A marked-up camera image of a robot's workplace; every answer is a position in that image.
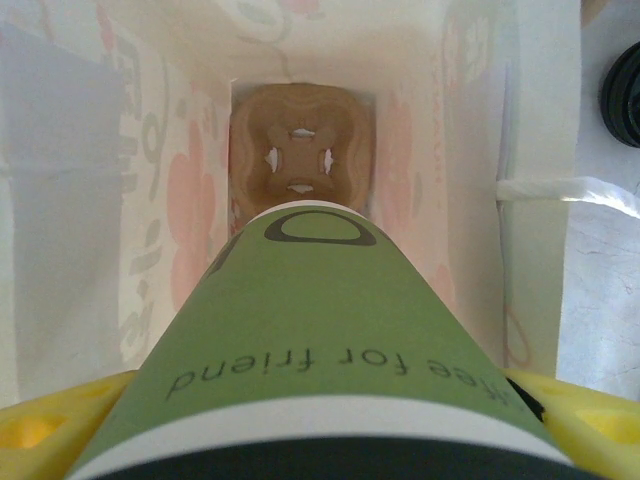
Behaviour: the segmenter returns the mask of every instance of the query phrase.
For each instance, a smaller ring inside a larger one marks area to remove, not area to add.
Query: hole in cardboard
[[[294,192],[297,192],[300,194],[313,192],[313,187],[311,185],[289,185],[287,189],[293,190]]]
[[[331,149],[328,148],[327,150],[325,150],[324,152],[324,173],[326,173],[327,175],[329,175],[331,173],[331,167],[333,166],[333,162],[335,160],[333,159],[333,156],[331,156]]]
[[[291,138],[294,138],[294,139],[295,138],[301,138],[301,139],[313,138],[315,134],[316,132],[312,132],[311,130],[307,130],[306,128],[298,128],[293,132],[291,132]]]
[[[276,170],[278,169],[278,158],[278,149],[276,147],[269,150],[267,156],[264,157],[264,161],[271,166],[271,173],[276,173]]]

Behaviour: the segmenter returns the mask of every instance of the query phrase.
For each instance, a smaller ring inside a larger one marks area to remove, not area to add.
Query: white surface
[[[613,0],[582,31],[583,84],[576,176],[640,189],[640,150],[604,127],[598,89],[615,59],[640,41],[640,8]],[[571,207],[557,376],[640,400],[640,221],[595,205]]]
[[[570,464],[554,447],[508,423],[438,403],[355,395],[298,397],[211,410],[133,437],[71,480],[207,448],[327,436],[437,438],[528,453]]]

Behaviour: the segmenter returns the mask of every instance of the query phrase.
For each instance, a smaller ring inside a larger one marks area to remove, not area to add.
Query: pink flower pattern
[[[169,167],[167,216],[178,244],[171,268],[171,295],[179,309],[207,269],[209,231],[215,214],[213,177],[204,172],[200,128],[189,124],[189,155],[178,153]]]
[[[455,309],[456,297],[453,279],[451,278],[451,272],[445,265],[438,265],[435,275],[429,279],[429,285],[449,310]]]
[[[391,95],[382,119],[376,189],[381,204],[382,226],[394,240],[407,227],[411,216],[412,120],[409,104]]]

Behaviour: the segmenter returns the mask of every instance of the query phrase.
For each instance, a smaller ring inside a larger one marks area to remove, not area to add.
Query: black letter
[[[402,357],[400,356],[399,353],[396,353],[396,357],[398,357],[398,365],[396,365],[396,368],[400,369],[400,372],[396,373],[396,375],[406,375],[407,371],[409,370],[409,367],[407,367],[404,362],[402,361]]]
[[[461,368],[454,368],[453,373],[455,373],[458,380],[465,385],[469,385],[470,387],[475,387],[477,385],[475,379]]]
[[[181,383],[180,381],[184,377],[187,377],[188,380],[186,383]],[[166,402],[167,400],[169,400],[169,397],[171,397],[171,394],[173,392],[177,392],[178,390],[183,390],[187,388],[189,385],[191,385],[191,382],[193,382],[195,378],[196,378],[196,374],[193,372],[187,372],[180,375],[178,378],[175,379],[175,381],[173,382],[173,385],[171,385],[171,388],[169,389],[169,393],[167,393],[167,398],[165,398],[164,401]]]
[[[311,368],[311,364],[315,363],[315,362],[312,362],[312,361],[311,361],[311,350],[309,350],[309,349],[307,348],[306,352],[307,352],[307,354],[306,354],[306,360],[305,360],[305,361],[300,362],[300,365],[304,365],[304,368],[302,368],[302,369],[300,369],[300,368],[299,368],[299,369],[298,369],[298,371],[299,371],[299,372],[306,372],[306,371],[308,371],[308,370],[309,370],[309,368]]]
[[[262,371],[262,373],[267,374],[269,373],[269,359],[271,358],[271,354],[269,352],[267,352],[267,354],[264,356],[264,370]]]
[[[350,348],[347,348],[347,358],[345,358],[344,360],[338,361],[338,363],[342,363],[343,365],[346,365],[347,363],[353,363],[353,355],[351,355]]]
[[[287,361],[284,363],[276,363],[276,367],[284,367],[286,365],[291,365],[291,350],[287,350]]]
[[[284,226],[284,224],[292,218],[298,217],[300,215],[313,214],[331,215],[333,217],[338,217],[345,222],[349,222],[351,225],[358,229],[358,233],[360,233],[360,236],[353,239],[296,237],[293,235],[288,235],[282,231],[282,227]],[[371,247],[377,243],[376,237],[374,237],[373,234],[360,223],[356,222],[355,220],[351,220],[349,217],[345,217],[344,215],[341,215],[339,213],[327,212],[324,210],[308,210],[306,212],[296,212],[285,215],[284,217],[279,218],[267,227],[267,229],[264,231],[264,238],[266,238],[267,240],[272,240],[274,242],[333,243],[336,245],[356,245],[359,247]]]
[[[447,367],[442,365],[440,362],[429,360],[427,362],[427,365],[429,365],[429,370],[431,370],[431,373],[435,373],[439,377],[449,378],[451,376],[451,372],[447,370]]]
[[[248,362],[240,362],[243,359],[248,359]],[[233,371],[233,373],[244,373],[244,372],[248,372],[249,370],[251,370],[254,365],[256,364],[256,358],[252,357],[250,355],[247,355],[246,357],[238,357],[236,358],[236,363],[231,367],[231,371]]]
[[[200,375],[200,378],[202,379],[203,382],[220,378],[220,375],[222,375],[222,371],[224,370],[224,366],[226,363],[227,362],[222,362],[220,364],[220,369],[218,370],[218,373],[216,373],[215,375],[211,375],[210,377],[207,377],[207,372],[209,371],[209,366],[207,365],[206,367],[204,367],[204,370],[202,371],[202,375]]]
[[[371,356],[371,354],[375,354],[380,357],[377,362],[374,362],[370,358],[367,358],[368,356]],[[387,357],[384,355],[384,353],[377,350],[365,350],[364,352],[362,352],[362,359],[369,365],[376,365],[378,367],[387,363]]]

